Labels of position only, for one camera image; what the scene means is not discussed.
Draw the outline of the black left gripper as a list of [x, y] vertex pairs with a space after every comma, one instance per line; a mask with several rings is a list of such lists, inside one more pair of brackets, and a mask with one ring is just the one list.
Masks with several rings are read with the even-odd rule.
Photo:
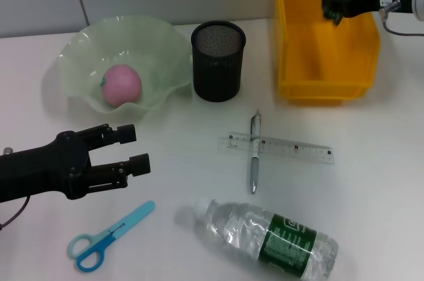
[[[136, 141], [134, 125], [114, 130], [108, 124], [60, 133], [51, 143], [0, 156], [0, 203], [44, 192], [62, 192], [68, 199], [88, 194], [85, 171], [90, 150]], [[148, 154], [128, 161], [92, 166], [89, 193], [126, 188], [128, 176], [149, 174]]]

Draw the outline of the pink peach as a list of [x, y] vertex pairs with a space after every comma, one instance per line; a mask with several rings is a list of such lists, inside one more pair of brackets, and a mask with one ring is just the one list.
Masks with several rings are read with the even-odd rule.
[[100, 87], [104, 100], [112, 107], [137, 102], [142, 94], [140, 76], [125, 64], [110, 67], [103, 75]]

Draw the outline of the green label water bottle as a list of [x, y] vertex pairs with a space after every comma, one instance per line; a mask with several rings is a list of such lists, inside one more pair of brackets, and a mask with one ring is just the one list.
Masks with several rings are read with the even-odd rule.
[[336, 240], [261, 207], [201, 199], [193, 216], [199, 234], [226, 255], [270, 265], [301, 281], [327, 281], [335, 265]]

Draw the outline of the blue scissors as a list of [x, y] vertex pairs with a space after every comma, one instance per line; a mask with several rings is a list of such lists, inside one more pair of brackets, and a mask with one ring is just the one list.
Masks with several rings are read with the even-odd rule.
[[[147, 201], [127, 214], [124, 218], [96, 235], [87, 233], [77, 235], [68, 245], [68, 256], [75, 260], [76, 267], [82, 272], [93, 272], [97, 270], [103, 264], [105, 249], [152, 213], [155, 208], [156, 204], [153, 201]], [[76, 252], [74, 246], [80, 240], [87, 240], [88, 245], [84, 249]], [[84, 266], [82, 262], [93, 254], [96, 254], [97, 262], [90, 267]]]

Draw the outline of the pale green glass fruit plate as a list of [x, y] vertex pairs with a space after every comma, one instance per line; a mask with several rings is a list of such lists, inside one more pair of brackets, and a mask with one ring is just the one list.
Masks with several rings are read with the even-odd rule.
[[[114, 65], [128, 65], [142, 82], [140, 98], [117, 108], [102, 96]], [[170, 23], [148, 16], [112, 17], [84, 28], [62, 49], [56, 67], [66, 96], [99, 113], [142, 115], [161, 108], [173, 93], [191, 95], [190, 41]]]

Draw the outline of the black mesh pen holder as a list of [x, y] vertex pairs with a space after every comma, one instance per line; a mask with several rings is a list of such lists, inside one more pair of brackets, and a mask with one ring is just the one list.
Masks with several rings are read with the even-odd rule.
[[209, 102], [224, 102], [240, 89], [246, 36], [228, 21], [208, 21], [191, 34], [193, 87]]

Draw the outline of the silver ballpoint pen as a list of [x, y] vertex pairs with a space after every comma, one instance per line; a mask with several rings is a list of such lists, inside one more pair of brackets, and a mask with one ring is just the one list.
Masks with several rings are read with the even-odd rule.
[[250, 192], [254, 194], [258, 186], [259, 173], [259, 146], [260, 146], [260, 131], [261, 131], [261, 114], [256, 111], [250, 120]]

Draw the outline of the transparent plastic ruler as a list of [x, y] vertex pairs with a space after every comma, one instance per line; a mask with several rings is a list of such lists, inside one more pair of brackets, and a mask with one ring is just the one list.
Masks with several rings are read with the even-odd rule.
[[219, 138], [218, 152], [220, 154], [232, 154], [236, 151], [246, 152], [249, 158], [260, 158], [262, 155], [269, 154], [322, 164], [335, 163], [334, 151], [329, 146], [236, 132]]

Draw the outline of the yellow plastic storage bin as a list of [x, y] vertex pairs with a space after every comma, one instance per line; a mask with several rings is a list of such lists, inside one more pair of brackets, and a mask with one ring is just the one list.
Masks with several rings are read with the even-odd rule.
[[374, 85], [380, 35], [371, 14], [324, 19], [321, 0], [275, 0], [278, 95], [299, 105], [338, 105]]

